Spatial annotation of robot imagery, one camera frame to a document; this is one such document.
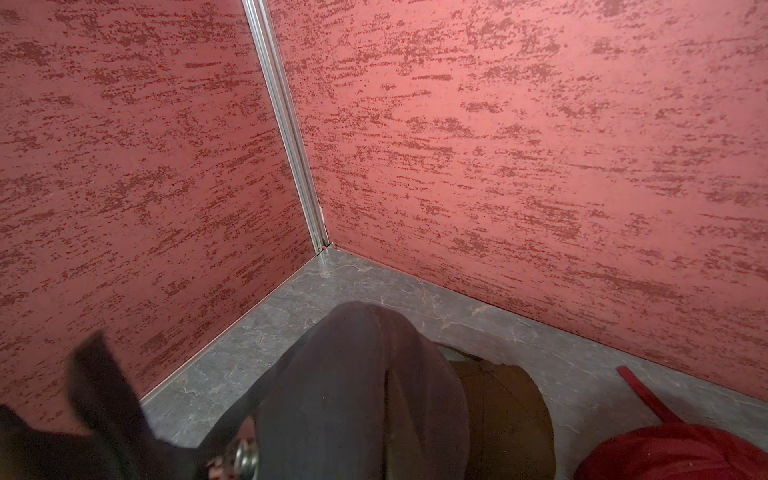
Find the red cap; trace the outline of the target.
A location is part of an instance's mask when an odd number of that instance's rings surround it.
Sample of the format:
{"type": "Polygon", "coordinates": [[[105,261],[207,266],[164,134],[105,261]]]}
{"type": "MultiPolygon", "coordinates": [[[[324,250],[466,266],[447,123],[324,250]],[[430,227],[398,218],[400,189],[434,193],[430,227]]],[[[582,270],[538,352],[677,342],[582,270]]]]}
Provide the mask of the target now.
{"type": "Polygon", "coordinates": [[[767,452],[725,430],[684,422],[626,366],[617,369],[659,418],[598,445],[576,479],[765,479],[767,452]]]}

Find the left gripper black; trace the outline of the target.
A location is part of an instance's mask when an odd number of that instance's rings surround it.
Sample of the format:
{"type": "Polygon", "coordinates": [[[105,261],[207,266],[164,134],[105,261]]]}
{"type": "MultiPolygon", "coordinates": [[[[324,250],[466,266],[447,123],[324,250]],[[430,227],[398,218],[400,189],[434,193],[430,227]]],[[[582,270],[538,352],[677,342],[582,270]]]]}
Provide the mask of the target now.
{"type": "Polygon", "coordinates": [[[202,479],[204,454],[155,435],[102,331],[69,355],[65,387],[84,434],[32,427],[1,407],[3,479],[202,479]]]}

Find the dark grey cap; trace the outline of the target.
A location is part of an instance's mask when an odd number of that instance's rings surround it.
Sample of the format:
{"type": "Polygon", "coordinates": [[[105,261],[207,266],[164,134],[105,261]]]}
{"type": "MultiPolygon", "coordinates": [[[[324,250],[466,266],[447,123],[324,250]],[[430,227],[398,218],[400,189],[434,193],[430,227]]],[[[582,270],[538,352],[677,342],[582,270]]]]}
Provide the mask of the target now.
{"type": "Polygon", "coordinates": [[[262,479],[461,479],[470,452],[463,386],[397,311],[336,306],[201,441],[205,459],[254,423],[262,479]]]}

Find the dark brown cap back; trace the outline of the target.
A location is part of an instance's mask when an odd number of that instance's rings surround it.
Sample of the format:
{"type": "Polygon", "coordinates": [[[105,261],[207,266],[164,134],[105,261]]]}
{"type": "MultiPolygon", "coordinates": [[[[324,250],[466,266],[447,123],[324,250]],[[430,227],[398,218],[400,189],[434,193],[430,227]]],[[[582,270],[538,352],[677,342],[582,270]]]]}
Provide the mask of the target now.
{"type": "Polygon", "coordinates": [[[554,429],[543,395],[520,366],[442,349],[469,409],[467,479],[553,479],[554,429]]]}

